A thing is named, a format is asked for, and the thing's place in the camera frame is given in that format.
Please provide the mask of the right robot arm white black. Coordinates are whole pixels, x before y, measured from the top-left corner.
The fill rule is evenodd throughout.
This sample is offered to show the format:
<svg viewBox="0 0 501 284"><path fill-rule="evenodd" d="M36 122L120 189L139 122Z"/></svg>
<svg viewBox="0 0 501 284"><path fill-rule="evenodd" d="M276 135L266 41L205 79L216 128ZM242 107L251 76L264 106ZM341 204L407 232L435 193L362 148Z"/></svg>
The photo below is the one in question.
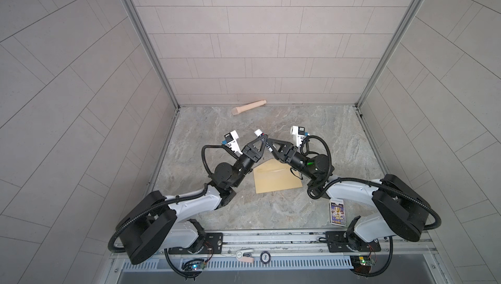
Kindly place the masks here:
<svg viewBox="0 0 501 284"><path fill-rule="evenodd" d="M338 243L352 251L364 250L366 244L384 237L417 242L428 229L428 217L435 215L427 201L393 174L377 180L336 177L330 152L304 152L276 139L268 139L267 145L275 159L309 178L307 193L311 199L348 199L377 210L369 216L356 216L348 225Z"/></svg>

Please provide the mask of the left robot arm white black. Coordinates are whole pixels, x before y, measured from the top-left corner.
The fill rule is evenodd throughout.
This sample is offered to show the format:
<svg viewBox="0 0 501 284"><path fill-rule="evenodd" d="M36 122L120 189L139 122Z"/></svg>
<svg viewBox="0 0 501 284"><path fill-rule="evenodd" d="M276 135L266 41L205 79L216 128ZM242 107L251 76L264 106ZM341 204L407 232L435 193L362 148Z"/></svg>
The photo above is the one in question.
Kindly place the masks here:
<svg viewBox="0 0 501 284"><path fill-rule="evenodd" d="M226 144L218 144L235 158L230 165L222 162L211 170L205 157L204 169L210 181L201 190L189 194L165 196L152 191L116 226L108 241L112 253L126 253L133 264L149 259L161 248L182 247L198 251L206 232L194 216L225 207L236 196L235 188L253 170L264 155L268 136L259 135L236 154Z"/></svg>

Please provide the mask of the blue white glue stick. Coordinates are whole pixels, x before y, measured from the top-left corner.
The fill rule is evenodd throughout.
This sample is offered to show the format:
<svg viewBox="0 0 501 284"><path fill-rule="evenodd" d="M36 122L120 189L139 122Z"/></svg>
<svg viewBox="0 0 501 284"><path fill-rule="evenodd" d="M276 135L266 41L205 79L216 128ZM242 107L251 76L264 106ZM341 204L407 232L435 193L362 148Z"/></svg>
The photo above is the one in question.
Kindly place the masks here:
<svg viewBox="0 0 501 284"><path fill-rule="evenodd" d="M257 136L257 137L263 137L263 136L267 136L267 134L265 134L261 129L257 129L254 134Z"/></svg>

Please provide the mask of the yellow manila envelope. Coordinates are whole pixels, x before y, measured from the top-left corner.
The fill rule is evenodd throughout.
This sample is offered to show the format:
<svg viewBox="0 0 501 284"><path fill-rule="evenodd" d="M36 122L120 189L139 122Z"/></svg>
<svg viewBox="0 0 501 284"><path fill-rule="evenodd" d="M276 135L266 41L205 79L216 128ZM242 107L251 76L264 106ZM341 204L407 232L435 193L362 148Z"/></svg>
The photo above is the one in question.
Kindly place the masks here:
<svg viewBox="0 0 501 284"><path fill-rule="evenodd" d="M254 168L254 184L257 194L302 188L303 183L290 172L290 166L277 160L267 160Z"/></svg>

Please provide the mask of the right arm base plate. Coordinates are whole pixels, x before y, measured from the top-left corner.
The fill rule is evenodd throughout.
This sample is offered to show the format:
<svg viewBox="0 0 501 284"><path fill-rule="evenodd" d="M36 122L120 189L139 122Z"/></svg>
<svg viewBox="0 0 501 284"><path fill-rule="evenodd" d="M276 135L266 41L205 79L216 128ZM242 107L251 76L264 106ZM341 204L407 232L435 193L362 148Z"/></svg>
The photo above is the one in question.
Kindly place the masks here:
<svg viewBox="0 0 501 284"><path fill-rule="evenodd" d="M354 233L345 231L327 231L325 233L327 247L330 253L355 253L355 252L379 252L381 251L378 241L364 242Z"/></svg>

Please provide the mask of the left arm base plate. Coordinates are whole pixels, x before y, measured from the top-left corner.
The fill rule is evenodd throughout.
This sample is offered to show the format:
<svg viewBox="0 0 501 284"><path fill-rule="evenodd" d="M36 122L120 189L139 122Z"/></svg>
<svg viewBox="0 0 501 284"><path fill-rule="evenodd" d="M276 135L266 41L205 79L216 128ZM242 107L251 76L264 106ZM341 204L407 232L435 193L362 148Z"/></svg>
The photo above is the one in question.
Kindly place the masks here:
<svg viewBox="0 0 501 284"><path fill-rule="evenodd" d="M214 255L221 254L223 246L223 233L207 233L202 239L198 237L193 245L188 248L173 247L168 250L170 255Z"/></svg>

